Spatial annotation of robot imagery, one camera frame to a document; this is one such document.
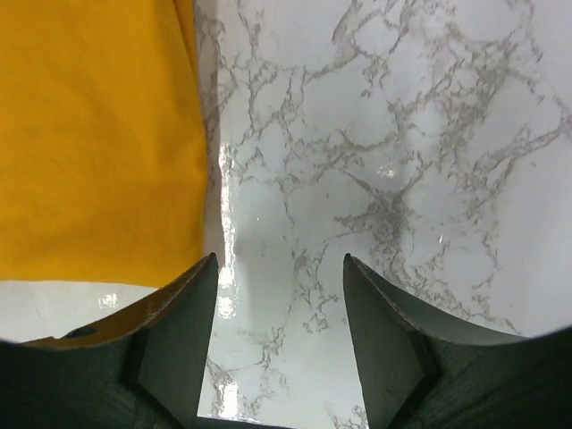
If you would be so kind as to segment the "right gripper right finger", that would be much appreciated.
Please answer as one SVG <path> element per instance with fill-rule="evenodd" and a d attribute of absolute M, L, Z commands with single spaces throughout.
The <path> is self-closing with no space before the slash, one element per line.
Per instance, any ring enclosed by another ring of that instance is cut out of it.
<path fill-rule="evenodd" d="M 569 328 L 526 338 L 472 324 L 350 255 L 343 292 L 370 427 L 570 427 Z"/>

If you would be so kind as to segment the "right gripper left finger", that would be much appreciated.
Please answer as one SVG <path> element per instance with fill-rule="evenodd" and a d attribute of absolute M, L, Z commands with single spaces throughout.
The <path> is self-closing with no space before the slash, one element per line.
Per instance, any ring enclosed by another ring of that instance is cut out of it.
<path fill-rule="evenodd" d="M 193 428 L 218 287 L 215 255 L 62 338 L 1 343 L 3 428 Z"/>

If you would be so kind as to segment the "yellow t shirt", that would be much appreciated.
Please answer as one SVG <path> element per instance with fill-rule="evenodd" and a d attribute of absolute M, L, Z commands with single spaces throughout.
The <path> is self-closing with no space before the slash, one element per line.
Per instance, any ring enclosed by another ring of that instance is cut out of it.
<path fill-rule="evenodd" d="M 1 277 L 161 287 L 202 254 L 190 1 L 1 4 Z"/>

